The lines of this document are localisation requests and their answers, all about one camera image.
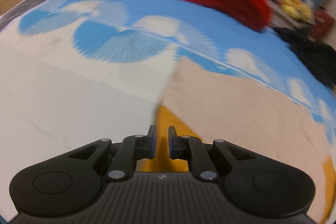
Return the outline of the beige and mustard jacket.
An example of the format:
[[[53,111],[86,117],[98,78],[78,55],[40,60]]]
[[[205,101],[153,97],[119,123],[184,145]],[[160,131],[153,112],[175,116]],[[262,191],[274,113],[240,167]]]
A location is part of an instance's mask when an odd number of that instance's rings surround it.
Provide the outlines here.
[[[309,216],[335,223],[335,116],[305,85],[289,80],[290,93],[248,77],[210,72],[187,57],[176,64],[155,124],[157,152],[141,171],[183,172],[187,163],[171,160],[168,128],[205,143],[224,139],[306,172],[316,186]]]

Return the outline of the black clothes pile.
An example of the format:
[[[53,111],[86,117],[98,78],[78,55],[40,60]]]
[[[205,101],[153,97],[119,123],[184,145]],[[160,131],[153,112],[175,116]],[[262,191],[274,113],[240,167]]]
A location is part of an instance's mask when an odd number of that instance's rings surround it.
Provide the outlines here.
[[[323,42],[313,42],[300,29],[274,27],[276,34],[310,73],[335,94],[335,49]]]

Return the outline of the yellow plush toys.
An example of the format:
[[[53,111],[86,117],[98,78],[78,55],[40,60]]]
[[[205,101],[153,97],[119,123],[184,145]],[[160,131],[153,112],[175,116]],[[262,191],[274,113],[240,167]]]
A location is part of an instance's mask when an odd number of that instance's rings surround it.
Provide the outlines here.
[[[313,12],[303,0],[278,0],[283,12],[295,21],[308,22],[312,19]]]

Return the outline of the dark red spotted cushion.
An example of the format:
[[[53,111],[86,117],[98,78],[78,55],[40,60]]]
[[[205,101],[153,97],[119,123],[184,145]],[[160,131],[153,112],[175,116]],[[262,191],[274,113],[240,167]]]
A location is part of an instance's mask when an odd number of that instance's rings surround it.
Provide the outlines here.
[[[326,10],[320,9],[314,12],[315,24],[311,29],[310,36],[315,41],[321,41],[332,29],[335,19]]]

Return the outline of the blue patterned bed sheet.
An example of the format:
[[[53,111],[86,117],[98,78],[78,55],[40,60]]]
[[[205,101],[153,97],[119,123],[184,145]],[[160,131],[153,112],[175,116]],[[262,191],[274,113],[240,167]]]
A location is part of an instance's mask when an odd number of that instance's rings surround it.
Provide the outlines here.
[[[47,0],[1,31],[1,216],[10,180],[100,137],[155,123],[177,62],[248,77],[289,95],[300,80],[335,116],[335,98],[270,28],[181,0]]]

